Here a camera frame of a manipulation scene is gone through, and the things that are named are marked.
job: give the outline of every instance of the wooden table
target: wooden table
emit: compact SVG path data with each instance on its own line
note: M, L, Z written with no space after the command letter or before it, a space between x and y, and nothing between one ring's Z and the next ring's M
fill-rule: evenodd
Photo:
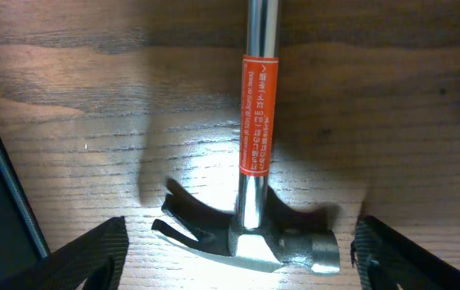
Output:
M245 18L235 0L0 0L0 133L51 249L124 215L121 289L359 289L364 201L460 269L460 1L284 1L271 186L338 209L341 275L227 267L149 230L166 176L233 209Z

